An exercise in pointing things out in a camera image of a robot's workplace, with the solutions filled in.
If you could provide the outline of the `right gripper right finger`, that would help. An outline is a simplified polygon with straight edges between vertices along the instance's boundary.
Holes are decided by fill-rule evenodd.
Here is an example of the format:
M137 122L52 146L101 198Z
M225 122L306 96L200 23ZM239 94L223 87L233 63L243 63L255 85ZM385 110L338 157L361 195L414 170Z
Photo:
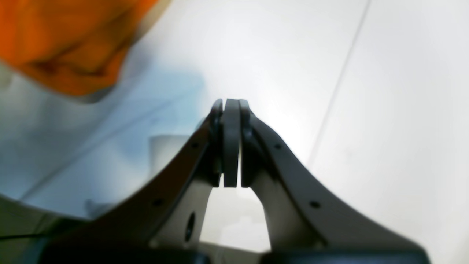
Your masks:
M360 214L323 186L246 100L222 114L224 186L251 188L265 213L274 251L421 252L421 247Z

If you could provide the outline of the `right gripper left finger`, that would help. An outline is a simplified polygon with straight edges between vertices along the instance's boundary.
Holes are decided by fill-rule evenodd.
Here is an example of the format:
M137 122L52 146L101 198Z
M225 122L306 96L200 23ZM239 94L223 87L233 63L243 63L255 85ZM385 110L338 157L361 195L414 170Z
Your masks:
M187 223L220 183L223 101L154 179L124 202L55 241L60 248L143 248L168 226L185 242Z

